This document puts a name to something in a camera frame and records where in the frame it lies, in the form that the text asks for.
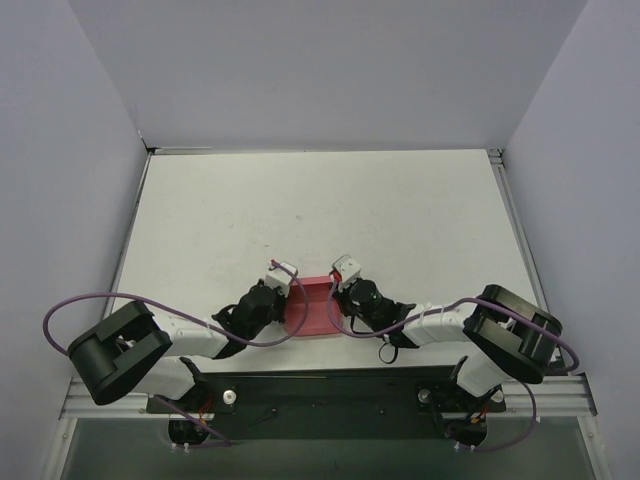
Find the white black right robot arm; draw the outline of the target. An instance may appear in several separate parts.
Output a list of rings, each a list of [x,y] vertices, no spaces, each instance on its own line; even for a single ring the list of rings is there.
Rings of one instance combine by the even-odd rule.
[[[345,281],[337,274],[331,280],[331,297],[341,315],[368,328],[348,330],[354,338],[379,338],[395,352],[440,343],[474,344],[478,351],[459,361],[454,381],[476,398],[508,379],[541,383],[563,331],[558,319],[496,284],[477,297],[437,306],[393,301],[371,280]]]

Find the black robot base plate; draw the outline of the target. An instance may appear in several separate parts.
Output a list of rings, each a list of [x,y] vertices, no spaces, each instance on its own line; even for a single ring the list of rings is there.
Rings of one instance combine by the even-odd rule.
[[[283,372],[205,373],[176,406],[157,399],[152,415],[169,417],[171,442],[193,447],[216,430],[248,440],[440,439],[448,425],[502,413],[502,400],[477,399],[453,379],[451,366]]]

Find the pink paper box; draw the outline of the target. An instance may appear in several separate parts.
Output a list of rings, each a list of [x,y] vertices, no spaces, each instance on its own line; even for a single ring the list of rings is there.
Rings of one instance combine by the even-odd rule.
[[[295,334],[296,337],[315,337],[336,335],[340,331],[331,322],[327,313],[327,299],[332,285],[330,276],[304,277],[300,279],[307,292],[309,305],[304,325]],[[287,334],[298,326],[304,313],[305,301],[301,287],[293,283],[286,301],[284,330]]]

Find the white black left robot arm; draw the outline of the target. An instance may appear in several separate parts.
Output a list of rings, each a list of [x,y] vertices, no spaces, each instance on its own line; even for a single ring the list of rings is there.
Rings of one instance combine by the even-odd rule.
[[[179,409],[193,411],[204,402],[205,387],[182,359],[222,360],[242,352],[266,326],[284,321],[290,287],[259,280],[202,325],[155,315],[134,300],[76,338],[68,355],[98,405],[137,391],[165,396]]]

